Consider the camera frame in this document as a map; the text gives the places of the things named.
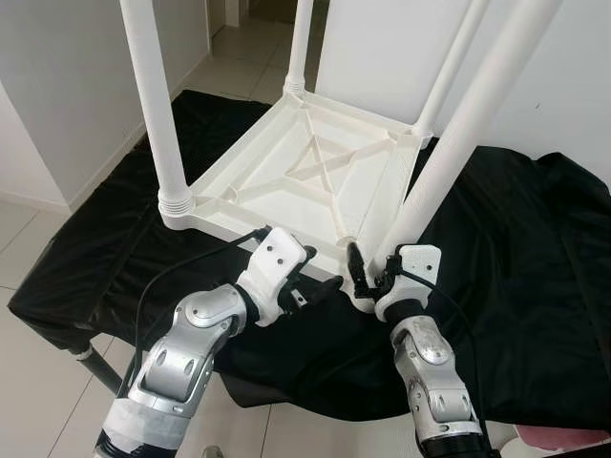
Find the white plastic table top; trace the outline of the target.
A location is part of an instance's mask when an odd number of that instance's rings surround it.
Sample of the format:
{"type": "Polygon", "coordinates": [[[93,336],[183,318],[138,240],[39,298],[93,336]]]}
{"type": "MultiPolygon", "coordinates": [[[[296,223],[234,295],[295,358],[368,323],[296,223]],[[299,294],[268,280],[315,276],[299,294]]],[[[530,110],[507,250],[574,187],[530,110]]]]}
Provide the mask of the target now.
{"type": "Polygon", "coordinates": [[[424,139],[396,119],[306,91],[288,92],[195,182],[188,183],[169,101],[150,114],[158,210],[171,230],[231,241],[283,227],[317,249],[305,273],[341,278],[353,294],[349,249],[369,269],[389,234],[424,139]]]}

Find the dark grey table base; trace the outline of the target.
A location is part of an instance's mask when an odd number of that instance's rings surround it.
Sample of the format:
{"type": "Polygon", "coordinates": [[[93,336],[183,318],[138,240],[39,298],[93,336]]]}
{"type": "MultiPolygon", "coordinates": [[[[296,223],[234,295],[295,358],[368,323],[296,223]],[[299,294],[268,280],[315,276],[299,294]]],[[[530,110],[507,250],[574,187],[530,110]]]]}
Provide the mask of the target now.
{"type": "Polygon", "coordinates": [[[240,408],[256,408],[279,403],[283,400],[283,393],[256,381],[248,381],[239,376],[222,373],[221,379],[231,400],[240,408]]]}

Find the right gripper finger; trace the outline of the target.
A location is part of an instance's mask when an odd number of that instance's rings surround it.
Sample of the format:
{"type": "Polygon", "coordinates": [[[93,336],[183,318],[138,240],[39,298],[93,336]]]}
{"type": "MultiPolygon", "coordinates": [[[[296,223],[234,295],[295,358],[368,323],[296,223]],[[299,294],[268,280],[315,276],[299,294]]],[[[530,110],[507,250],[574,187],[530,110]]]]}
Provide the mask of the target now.
{"type": "Polygon", "coordinates": [[[369,282],[364,258],[357,241],[348,242],[348,277],[354,298],[369,297],[369,282]]]}

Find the black cloth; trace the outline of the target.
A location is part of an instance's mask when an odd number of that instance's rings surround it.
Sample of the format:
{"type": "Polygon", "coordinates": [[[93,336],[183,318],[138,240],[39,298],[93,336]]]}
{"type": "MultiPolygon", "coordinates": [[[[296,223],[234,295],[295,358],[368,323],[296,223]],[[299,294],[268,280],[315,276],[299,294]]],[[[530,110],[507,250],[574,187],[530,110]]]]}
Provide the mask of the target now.
{"type": "MultiPolygon", "coordinates": [[[[422,236],[442,252],[429,310],[490,422],[610,427],[611,215],[607,187],[559,153],[479,147],[422,236]]],[[[147,139],[50,240],[8,309],[49,344],[99,333],[148,348],[186,294],[232,281],[248,253],[166,228],[147,139]]],[[[215,362],[346,422],[405,414],[391,326],[346,296],[309,300],[241,333],[215,362]]]]}

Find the pink stool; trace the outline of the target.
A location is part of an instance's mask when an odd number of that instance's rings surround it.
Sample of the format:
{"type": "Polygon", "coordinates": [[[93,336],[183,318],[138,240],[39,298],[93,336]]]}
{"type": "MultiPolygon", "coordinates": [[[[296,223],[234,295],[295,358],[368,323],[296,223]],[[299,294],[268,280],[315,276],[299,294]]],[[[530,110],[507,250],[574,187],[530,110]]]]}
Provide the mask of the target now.
{"type": "Polygon", "coordinates": [[[575,452],[605,445],[611,440],[611,433],[607,430],[515,425],[515,431],[524,445],[545,452],[575,452]]]}

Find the black metal bar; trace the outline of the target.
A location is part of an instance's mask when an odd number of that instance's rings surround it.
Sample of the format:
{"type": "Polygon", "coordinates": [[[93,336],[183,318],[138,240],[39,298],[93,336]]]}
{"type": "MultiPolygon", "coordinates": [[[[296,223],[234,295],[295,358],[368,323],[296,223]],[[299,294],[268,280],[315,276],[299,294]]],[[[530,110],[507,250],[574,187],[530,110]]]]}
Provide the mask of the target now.
{"type": "Polygon", "coordinates": [[[611,444],[610,442],[605,442],[605,444],[554,455],[551,458],[611,458],[611,444]]]}

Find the black metal table leg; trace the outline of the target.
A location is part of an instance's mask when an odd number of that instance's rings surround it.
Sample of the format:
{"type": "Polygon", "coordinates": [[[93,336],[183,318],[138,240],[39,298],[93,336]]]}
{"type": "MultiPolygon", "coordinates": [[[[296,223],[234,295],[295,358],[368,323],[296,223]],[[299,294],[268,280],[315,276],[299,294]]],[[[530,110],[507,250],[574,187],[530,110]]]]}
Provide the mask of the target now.
{"type": "Polygon", "coordinates": [[[70,350],[76,361],[82,364],[93,376],[115,396],[119,393],[122,384],[122,376],[114,370],[103,355],[96,352],[92,345],[80,350],[70,350]]]}

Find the white plastic table leg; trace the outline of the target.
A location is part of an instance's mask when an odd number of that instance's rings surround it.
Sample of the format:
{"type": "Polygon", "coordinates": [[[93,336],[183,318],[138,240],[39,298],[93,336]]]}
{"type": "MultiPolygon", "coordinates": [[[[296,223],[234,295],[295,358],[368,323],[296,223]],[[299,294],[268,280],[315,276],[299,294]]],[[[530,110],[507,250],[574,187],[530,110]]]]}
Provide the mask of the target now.
{"type": "Polygon", "coordinates": [[[420,140],[419,148],[424,150],[431,144],[433,139],[433,123],[444,106],[447,94],[453,86],[455,76],[458,74],[464,57],[466,57],[470,45],[483,21],[484,14],[490,0],[471,0],[470,5],[464,10],[462,21],[459,22],[457,30],[447,48],[444,61],[439,70],[435,82],[431,87],[428,99],[422,108],[422,113],[416,118],[416,122],[411,126],[411,131],[420,140]]]}
{"type": "Polygon", "coordinates": [[[289,44],[288,73],[281,91],[284,94],[300,94],[306,86],[306,61],[308,61],[311,18],[315,0],[296,0],[293,33],[289,44]]]}
{"type": "Polygon", "coordinates": [[[523,73],[559,6],[561,0],[519,0],[508,14],[439,143],[425,162],[422,174],[406,194],[388,234],[379,248],[370,250],[367,272],[383,271],[386,258],[396,253],[397,245],[419,241],[473,155],[477,141],[488,131],[508,92],[523,73]]]}
{"type": "Polygon", "coordinates": [[[152,0],[119,0],[140,109],[158,180],[158,213],[170,230],[191,228],[195,197],[184,174],[152,0]]]}

